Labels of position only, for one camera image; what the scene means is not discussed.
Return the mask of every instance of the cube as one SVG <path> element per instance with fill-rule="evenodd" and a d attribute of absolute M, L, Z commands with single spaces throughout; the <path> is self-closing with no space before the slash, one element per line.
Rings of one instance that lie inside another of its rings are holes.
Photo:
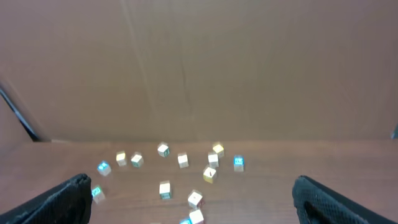
<path fill-rule="evenodd" d="M 144 163 L 144 158 L 142 157 L 141 153 L 136 152 L 131 157 L 132 166 L 140 168 Z"/>
<path fill-rule="evenodd" d="M 240 156 L 240 155 L 234 156 L 234 171 L 235 172 L 243 172 L 243 170 L 244 170 L 243 156 Z"/>
<path fill-rule="evenodd" d="M 204 204 L 201 193 L 197 190 L 192 190 L 188 196 L 188 204 L 193 209 L 199 209 Z"/>
<path fill-rule="evenodd" d="M 189 213 L 189 219 L 191 219 L 192 224 L 203 224 L 205 223 L 205 218 L 203 218 L 203 214 L 200 209 L 192 210 Z"/>
<path fill-rule="evenodd" d="M 178 164 L 180 165 L 180 169 L 189 166 L 187 153 L 179 153 L 177 159 L 178 159 Z"/>
<path fill-rule="evenodd" d="M 211 168 L 218 167 L 218 155 L 216 152 L 209 152 L 208 158 L 209 158 L 209 166 Z"/>
<path fill-rule="evenodd" d="M 204 180 L 212 184 L 216 177 L 217 171 L 214 168 L 206 166 L 205 170 L 203 171 Z"/>
<path fill-rule="evenodd" d="M 95 186 L 93 190 L 91 190 L 91 195 L 93 196 L 93 200 L 95 203 L 99 203 L 100 201 L 105 199 L 104 192 L 101 190 L 99 185 Z"/>
<path fill-rule="evenodd" d="M 162 142 L 157 146 L 157 152 L 162 157 L 167 157 L 170 154 L 170 149 L 167 143 Z"/>
<path fill-rule="evenodd" d="M 162 199 L 172 198 L 172 187 L 170 181 L 162 181 L 159 185 L 159 194 Z"/>
<path fill-rule="evenodd" d="M 98 165 L 97 170 L 103 176 L 107 176 L 112 171 L 111 166 L 106 161 L 102 161 Z"/>
<path fill-rule="evenodd" d="M 191 219 L 189 217 L 184 218 L 183 220 L 180 221 L 180 224 L 192 224 Z"/>
<path fill-rule="evenodd" d="M 213 151 L 215 153 L 217 153 L 218 158 L 224 157 L 224 147 L 223 147 L 223 145 L 221 145 L 221 143 L 219 143 L 219 142 L 214 143 L 213 144 Z"/>
<path fill-rule="evenodd" d="M 119 166 L 125 166 L 125 165 L 127 165 L 126 153 L 124 153 L 124 151 L 118 152 L 118 153 L 116 154 L 116 162 L 118 162 Z"/>

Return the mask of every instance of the cardboard backdrop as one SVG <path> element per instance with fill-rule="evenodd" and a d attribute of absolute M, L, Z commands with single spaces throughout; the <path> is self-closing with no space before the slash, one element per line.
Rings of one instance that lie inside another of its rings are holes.
<path fill-rule="evenodd" d="M 3 0 L 0 84 L 44 139 L 387 139 L 395 0 Z"/>

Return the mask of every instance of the white cube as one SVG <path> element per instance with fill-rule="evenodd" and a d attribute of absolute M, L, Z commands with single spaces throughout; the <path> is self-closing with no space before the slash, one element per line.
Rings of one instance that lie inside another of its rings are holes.
<path fill-rule="evenodd" d="M 192 224 L 202 224 L 205 223 L 205 218 L 203 218 L 203 214 L 200 209 L 192 210 L 189 213 L 189 219 L 191 219 Z"/>
<path fill-rule="evenodd" d="M 144 163 L 144 158 L 142 157 L 141 153 L 136 152 L 131 157 L 131 163 L 132 163 L 132 166 L 140 168 Z"/>
<path fill-rule="evenodd" d="M 221 145 L 221 143 L 219 143 L 219 142 L 214 143 L 213 144 L 213 151 L 215 153 L 217 153 L 219 158 L 224 157 L 224 147 L 223 147 L 223 145 Z"/>
<path fill-rule="evenodd" d="M 216 152 L 209 152 L 208 158 L 209 158 L 209 166 L 211 168 L 218 167 L 218 155 Z"/>
<path fill-rule="evenodd" d="M 112 171 L 111 166 L 106 161 L 102 161 L 98 165 L 97 170 L 103 176 L 107 176 Z"/>
<path fill-rule="evenodd" d="M 216 169 L 206 166 L 205 170 L 203 171 L 204 180 L 212 184 L 216 179 L 216 177 L 217 177 Z"/>
<path fill-rule="evenodd" d="M 105 194 L 102 191 L 100 186 L 95 186 L 93 190 L 91 190 L 91 195 L 93 196 L 93 200 L 95 203 L 99 203 L 100 201 L 105 199 Z"/>
<path fill-rule="evenodd" d="M 203 196 L 197 190 L 192 190 L 188 196 L 188 204 L 193 209 L 199 209 L 203 205 Z"/>
<path fill-rule="evenodd" d="M 162 157 L 167 157 L 170 154 L 170 148 L 167 143 L 162 142 L 157 146 L 157 152 Z"/>
<path fill-rule="evenodd" d="M 116 154 L 116 162 L 118 162 L 119 166 L 125 166 L 127 165 L 126 161 L 126 153 L 124 151 L 118 152 Z"/>
<path fill-rule="evenodd" d="M 159 185 L 159 194 L 162 199 L 172 198 L 172 186 L 170 181 L 162 181 Z"/>
<path fill-rule="evenodd" d="M 178 158 L 178 164 L 180 165 L 180 169 L 189 166 L 187 153 L 179 153 L 177 158 Z"/>

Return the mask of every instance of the cardboard wall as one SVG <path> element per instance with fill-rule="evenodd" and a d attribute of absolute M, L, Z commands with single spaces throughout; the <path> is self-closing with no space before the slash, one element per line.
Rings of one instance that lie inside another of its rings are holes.
<path fill-rule="evenodd" d="M 0 83 L 44 139 L 387 139 L 398 122 L 397 1 L 1 4 Z"/>
<path fill-rule="evenodd" d="M 0 155 L 24 142 L 32 142 L 32 140 L 17 116 L 0 96 Z"/>

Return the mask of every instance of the yellow cube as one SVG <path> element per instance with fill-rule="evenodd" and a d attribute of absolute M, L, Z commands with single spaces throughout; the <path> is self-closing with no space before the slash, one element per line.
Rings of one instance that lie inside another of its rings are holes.
<path fill-rule="evenodd" d="M 216 169 L 206 166 L 205 170 L 203 171 L 203 179 L 212 184 L 216 179 L 216 177 L 217 177 Z"/>
<path fill-rule="evenodd" d="M 224 157 L 224 147 L 221 143 L 216 142 L 213 144 L 213 151 L 217 153 L 218 158 Z"/>
<path fill-rule="evenodd" d="M 126 153 L 124 151 L 118 152 L 116 154 L 116 161 L 118 162 L 119 166 L 125 166 L 126 162 Z"/>

